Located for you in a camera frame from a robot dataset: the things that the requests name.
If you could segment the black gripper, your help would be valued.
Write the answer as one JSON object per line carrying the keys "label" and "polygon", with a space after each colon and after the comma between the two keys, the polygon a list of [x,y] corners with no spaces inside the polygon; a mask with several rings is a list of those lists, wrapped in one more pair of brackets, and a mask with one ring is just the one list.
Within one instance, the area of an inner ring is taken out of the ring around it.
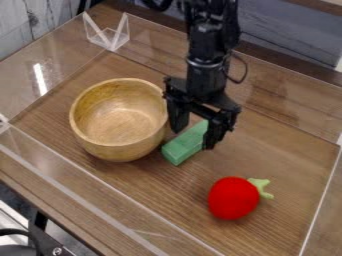
{"label": "black gripper", "polygon": [[208,121],[203,149],[211,150],[234,130],[240,106],[226,94],[228,64],[226,59],[199,62],[187,59],[187,76],[167,76],[163,97],[167,101],[170,126],[179,133],[188,125],[190,114]]}

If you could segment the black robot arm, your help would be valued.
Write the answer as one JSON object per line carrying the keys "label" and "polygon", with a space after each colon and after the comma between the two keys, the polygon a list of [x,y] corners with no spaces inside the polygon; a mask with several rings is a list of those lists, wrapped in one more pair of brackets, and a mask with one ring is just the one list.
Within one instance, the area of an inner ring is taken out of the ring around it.
{"label": "black robot arm", "polygon": [[239,44],[239,0],[141,0],[159,12],[176,6],[184,16],[188,53],[187,74],[164,78],[167,111],[171,130],[180,132],[192,114],[207,120],[202,148],[210,150],[235,128],[242,111],[226,94],[226,85],[243,78],[228,75],[230,60]]}

